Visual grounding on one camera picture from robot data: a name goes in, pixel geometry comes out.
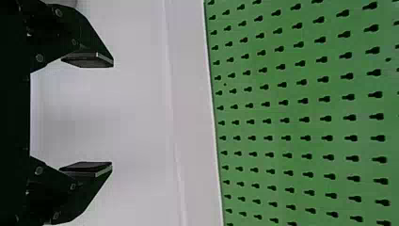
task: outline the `white surface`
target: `white surface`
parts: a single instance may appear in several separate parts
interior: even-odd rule
[[[32,74],[31,153],[55,168],[112,161],[114,173],[67,225],[221,226],[201,1],[78,9],[116,67],[58,61]]]

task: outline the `keyhole-shaped hole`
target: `keyhole-shaped hole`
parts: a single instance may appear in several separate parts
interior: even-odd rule
[[[347,38],[350,38],[350,36],[351,36],[350,31],[344,31],[341,34],[338,34],[338,38],[341,38],[341,39],[347,39]]]
[[[378,77],[381,75],[381,69],[375,69],[370,72],[367,72],[367,75]]]
[[[272,16],[280,16],[281,15],[281,9],[277,9],[276,11],[272,12]]]
[[[378,30],[379,30],[379,25],[378,24],[373,24],[373,25],[370,25],[370,26],[364,28],[363,31],[364,32],[370,32],[370,33],[375,33]]]
[[[349,13],[349,9],[345,9],[344,11],[337,13],[337,17],[348,17]]]
[[[264,32],[262,32],[262,33],[259,33],[256,37],[255,37],[256,39],[264,39]]]
[[[319,39],[314,40],[314,43],[326,43],[327,42],[327,37],[326,36],[322,36]]]

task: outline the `pegboard hole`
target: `pegboard hole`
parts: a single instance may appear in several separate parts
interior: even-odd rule
[[[246,70],[246,71],[243,72],[243,75],[250,76],[251,75],[251,71],[250,70]]]
[[[308,98],[302,98],[300,100],[298,100],[299,104],[303,104],[303,105],[307,105],[309,103],[309,99]]]
[[[358,155],[351,155],[351,156],[347,156],[346,160],[351,161],[351,162],[359,162],[360,157]]]
[[[314,24],[322,24],[322,23],[325,22],[325,20],[326,20],[326,18],[325,18],[324,16],[321,16],[321,17],[319,17],[319,18],[313,20],[313,23],[314,23]]]
[[[232,47],[232,41],[229,41],[225,44],[226,47]]]
[[[302,158],[312,160],[313,156],[311,153],[302,154]]]
[[[248,42],[248,37],[244,37],[242,39],[240,39],[241,43],[247,43]]]
[[[376,224],[381,225],[381,226],[391,226],[391,222],[387,220],[378,220]]]
[[[379,30],[379,25],[378,24],[372,24],[366,28],[363,29],[365,33],[375,33]]]
[[[316,192],[314,190],[306,190],[303,192],[306,195],[315,196]]]
[[[277,70],[285,70],[285,64],[280,64],[276,67]]]
[[[348,200],[353,202],[361,202],[361,196],[350,196],[348,197]]]
[[[267,169],[266,173],[274,175],[274,174],[276,174],[276,170],[275,169]]]
[[[357,119],[357,116],[354,114],[343,116],[343,119],[346,121],[355,121]]]
[[[306,140],[306,141],[311,141],[311,136],[310,135],[302,136],[302,137],[300,137],[300,139]]]
[[[306,66],[306,60],[300,60],[295,64],[297,67],[305,67]]]
[[[326,43],[327,42],[327,37],[326,36],[322,36],[319,39],[314,40],[314,43]]]
[[[351,37],[351,32],[350,31],[344,31],[341,34],[338,34],[338,38],[340,39],[347,39]]]
[[[300,10],[302,8],[302,5],[300,3],[295,4],[294,6],[291,7],[291,10]]]
[[[244,10],[246,8],[246,5],[245,4],[241,4],[238,8],[237,8],[237,10]]]
[[[290,119],[289,118],[283,118],[281,120],[279,120],[282,123],[290,123]]]
[[[374,157],[372,161],[380,164],[387,164],[388,158],[386,156],[379,156],[379,157]]]
[[[289,192],[289,193],[291,193],[291,194],[294,194],[294,193],[295,193],[295,188],[293,188],[293,187],[288,187],[288,188],[285,188],[285,191],[287,191],[287,192]]]
[[[285,207],[290,210],[296,210],[296,206],[294,204],[286,205]]]
[[[374,181],[375,183],[381,184],[381,185],[383,185],[383,186],[387,186],[388,183],[389,183],[388,178],[375,178],[373,181]]]
[[[348,179],[349,181],[356,182],[356,183],[359,183],[361,181],[361,178],[358,175],[348,176],[348,177],[346,177],[346,179]]]
[[[389,201],[389,200],[376,200],[375,203],[380,204],[382,206],[390,206],[391,205],[391,201]]]
[[[264,140],[269,140],[269,141],[273,141],[273,136],[265,136],[263,137]]]
[[[276,223],[276,224],[279,223],[279,219],[278,219],[278,218],[271,218],[271,219],[269,219],[269,220],[272,221],[272,222],[274,222],[274,223]]]
[[[257,189],[261,188],[261,186],[260,186],[259,184],[257,184],[257,183],[252,184],[251,186],[252,186],[253,188],[257,188]]]
[[[373,47],[371,49],[366,50],[365,54],[366,55],[377,55],[380,52],[379,46]]]
[[[302,79],[302,80],[297,81],[296,84],[299,86],[306,86],[306,85],[308,85],[308,80]]]
[[[321,117],[320,121],[331,122],[332,121],[332,116]]]
[[[358,136],[356,136],[356,135],[346,136],[344,139],[352,141],[352,142],[356,142],[356,141],[358,141]]]
[[[277,202],[270,202],[269,205],[275,208],[279,207],[279,204]]]
[[[325,174],[324,177],[331,181],[335,181],[337,179],[337,176],[334,173]]]
[[[382,91],[371,92],[368,95],[368,97],[374,97],[374,98],[377,98],[377,99],[382,98],[383,96],[384,95],[383,95]]]
[[[238,26],[246,26],[247,25],[247,21],[242,21],[238,24]]]
[[[313,178],[314,177],[314,173],[311,172],[311,171],[303,172],[302,175],[305,176],[305,177],[309,177],[309,178]]]
[[[355,101],[355,99],[356,99],[356,96],[354,93],[349,93],[349,94],[343,96],[343,100],[346,100],[346,101]]]
[[[258,70],[258,72],[260,72],[260,73],[267,73],[267,68],[261,68],[261,69],[259,69]]]
[[[268,186],[267,189],[272,190],[272,191],[277,191],[276,186]]]
[[[345,9],[339,13],[337,13],[337,17],[348,17],[350,14],[349,9]]]
[[[356,222],[362,223],[363,217],[362,216],[351,216],[350,219],[355,220]]]
[[[322,140],[325,140],[325,141],[332,141],[333,139],[334,139],[333,135],[327,135],[327,136],[322,137]]]
[[[281,15],[281,9],[277,9],[276,11],[272,12],[272,16],[280,16]]]
[[[265,156],[266,157],[270,157],[270,158],[274,158],[274,153],[266,153]]]
[[[262,220],[263,219],[262,215],[254,215],[253,217],[255,217],[258,220]]]
[[[373,10],[376,9],[378,7],[378,3],[377,2],[372,2],[366,6],[364,6],[362,9],[363,10]]]
[[[271,124],[272,123],[272,119],[263,120],[263,123]]]
[[[299,121],[305,122],[305,123],[309,123],[309,122],[311,122],[311,118],[310,117],[303,117],[303,118],[300,118]]]
[[[378,141],[378,142],[385,142],[386,138],[385,135],[377,135],[370,137],[371,140]]]
[[[263,21],[263,16],[260,15],[258,17],[256,17],[255,19],[253,19],[254,22],[262,22]]]
[[[303,48],[303,47],[305,47],[305,42],[303,41],[294,44],[294,48]]]
[[[340,59],[350,59],[350,58],[352,58],[352,56],[353,56],[352,52],[346,52],[346,53],[340,55]]]
[[[311,213],[313,215],[316,214],[316,209],[315,208],[306,208],[305,211],[308,212],[308,213]]]
[[[301,22],[299,22],[299,23],[297,23],[297,24],[294,24],[293,26],[292,26],[292,29],[301,29],[303,27],[303,24],[301,23]]]
[[[276,30],[273,31],[273,34],[275,35],[280,35],[282,34],[282,27],[277,28]]]
[[[378,77],[381,75],[381,69],[374,69],[370,72],[367,72],[367,75]]]
[[[326,193],[326,197],[336,200],[336,199],[338,199],[338,194],[337,193]]]
[[[288,100],[283,100],[279,102],[279,105],[288,105],[290,102]]]
[[[328,160],[328,161],[334,161],[334,160],[335,160],[334,154],[326,154],[326,155],[323,155],[323,158],[326,159],[326,160]]]
[[[256,204],[262,204],[261,200],[253,200],[252,202],[254,202]]]
[[[326,212],[326,214],[333,218],[338,218],[340,216],[337,212]]]
[[[284,52],[284,46],[281,45],[281,46],[277,47],[275,49],[275,52],[280,52],[280,53]]]
[[[283,137],[281,137],[281,139],[283,139],[285,141],[291,141],[291,136],[289,136],[289,135],[283,136]]]
[[[347,74],[344,74],[344,75],[341,75],[341,79],[347,79],[347,80],[352,80],[352,79],[354,79],[354,74],[353,73],[347,73]]]
[[[293,170],[286,170],[285,172],[283,172],[285,175],[288,176],[294,176],[294,171]]]
[[[227,9],[226,11],[224,11],[224,12],[222,13],[222,15],[223,15],[223,16],[230,15],[230,10],[229,10],[229,9]]]

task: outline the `metal bolt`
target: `metal bolt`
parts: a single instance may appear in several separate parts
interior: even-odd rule
[[[60,214],[61,214],[61,213],[56,212],[56,213],[53,215],[53,219],[58,219]]]
[[[56,9],[56,16],[62,17],[63,15],[64,15],[64,13],[62,13],[61,9],[57,8]]]
[[[40,176],[43,173],[43,167],[37,167],[35,170],[35,174]]]
[[[37,54],[37,55],[36,55],[36,60],[37,60],[39,63],[42,63],[42,62],[44,61],[44,56],[41,55],[41,54]]]

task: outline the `green pegboard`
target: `green pegboard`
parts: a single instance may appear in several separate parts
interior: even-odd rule
[[[205,13],[225,225],[399,224],[399,1]]]

